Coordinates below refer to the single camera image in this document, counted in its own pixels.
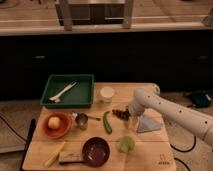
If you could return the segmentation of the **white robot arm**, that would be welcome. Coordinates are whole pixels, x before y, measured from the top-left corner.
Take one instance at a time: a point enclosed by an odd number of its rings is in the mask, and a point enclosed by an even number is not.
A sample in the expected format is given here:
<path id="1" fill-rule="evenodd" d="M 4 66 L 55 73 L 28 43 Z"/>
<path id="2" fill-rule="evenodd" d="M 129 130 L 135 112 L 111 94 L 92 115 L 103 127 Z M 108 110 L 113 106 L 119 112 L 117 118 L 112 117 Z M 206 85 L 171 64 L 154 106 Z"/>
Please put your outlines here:
<path id="1" fill-rule="evenodd" d="M 131 115 L 142 115 L 146 108 L 151 108 L 213 146 L 213 116 L 168 101 L 160 96 L 156 84 L 136 88 L 133 99 L 128 104 Z"/>

